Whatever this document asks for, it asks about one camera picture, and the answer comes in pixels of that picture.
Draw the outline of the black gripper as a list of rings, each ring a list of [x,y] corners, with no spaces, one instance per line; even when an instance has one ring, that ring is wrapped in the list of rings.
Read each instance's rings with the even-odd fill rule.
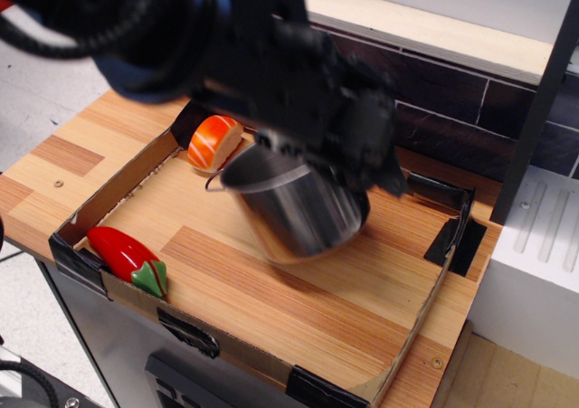
[[[390,81],[339,53],[305,17],[203,24],[203,102],[256,128],[255,142],[401,197]]]

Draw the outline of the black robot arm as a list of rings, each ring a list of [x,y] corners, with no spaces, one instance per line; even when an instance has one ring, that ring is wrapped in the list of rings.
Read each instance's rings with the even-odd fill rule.
[[[5,43],[91,58],[118,94],[188,97],[252,127],[258,144],[330,170],[348,187],[401,195],[390,79],[340,53],[305,0],[7,0],[69,39],[45,43],[7,19]]]

